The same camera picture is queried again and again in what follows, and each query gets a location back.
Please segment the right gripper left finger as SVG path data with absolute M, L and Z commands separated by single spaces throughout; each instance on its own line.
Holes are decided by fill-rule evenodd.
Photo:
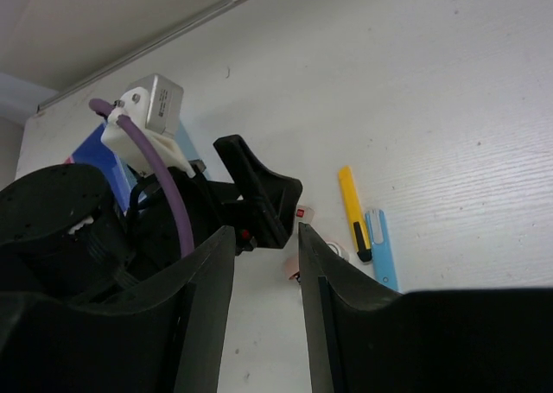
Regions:
M 2 391 L 214 392 L 234 260 L 224 226 L 103 304 L 2 293 Z

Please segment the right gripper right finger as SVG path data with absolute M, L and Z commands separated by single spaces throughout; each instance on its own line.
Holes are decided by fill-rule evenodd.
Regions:
M 549 392 L 548 288 L 400 294 L 299 227 L 315 392 Z

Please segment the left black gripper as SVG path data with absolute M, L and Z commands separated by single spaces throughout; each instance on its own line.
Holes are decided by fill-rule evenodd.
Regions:
M 169 173 L 188 212 L 195 246 L 222 226 L 235 232 L 236 251 L 282 249 L 293 235 L 302 183 L 269 170 L 239 135 L 224 136 L 213 144 L 232 177 L 231 182 L 210 181 L 194 166 L 190 177 L 178 168 Z M 153 244 L 180 256 L 173 214 L 158 180 L 150 175 L 131 192 L 126 214 L 127 233 L 138 250 L 150 254 Z

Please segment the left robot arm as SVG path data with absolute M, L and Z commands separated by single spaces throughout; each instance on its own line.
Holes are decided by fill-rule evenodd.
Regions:
M 170 168 L 186 206 L 193 244 L 219 228 L 235 233 L 236 254 L 281 249 L 295 224 L 299 180 L 269 170 L 238 135 L 214 147 L 231 175 L 211 181 Z M 42 168 L 1 192 L 1 289 L 36 292 L 75 305 L 104 303 L 181 259 L 180 240 L 154 175 L 142 176 L 127 209 L 101 170 L 86 163 Z

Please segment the light blue cutter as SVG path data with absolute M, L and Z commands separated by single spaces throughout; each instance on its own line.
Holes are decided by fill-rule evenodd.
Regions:
M 372 245 L 372 265 L 376 280 L 397 292 L 399 287 L 385 214 L 380 209 L 371 208 L 365 213 L 365 221 Z

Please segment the yellow utility knife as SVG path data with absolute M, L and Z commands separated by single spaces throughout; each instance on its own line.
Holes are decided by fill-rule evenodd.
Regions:
M 372 245 L 354 184 L 353 172 L 349 166 L 339 170 L 338 182 L 355 252 L 362 263 L 369 263 L 372 261 Z

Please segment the light blue container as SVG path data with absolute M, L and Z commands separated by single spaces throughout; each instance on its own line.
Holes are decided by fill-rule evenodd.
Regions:
M 206 169 L 206 166 L 201 160 L 200 155 L 182 122 L 179 122 L 178 128 L 176 130 L 175 141 L 180 147 L 181 152 L 190 161 L 191 165 L 198 166 L 200 168 L 200 171 L 203 172 Z

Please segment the dark blue container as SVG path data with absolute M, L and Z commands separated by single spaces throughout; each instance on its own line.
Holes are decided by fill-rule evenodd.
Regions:
M 105 124 L 100 124 L 66 159 L 66 163 L 85 163 L 98 168 L 108 180 L 119 207 L 126 212 L 137 180 L 127 165 L 101 142 L 104 130 Z

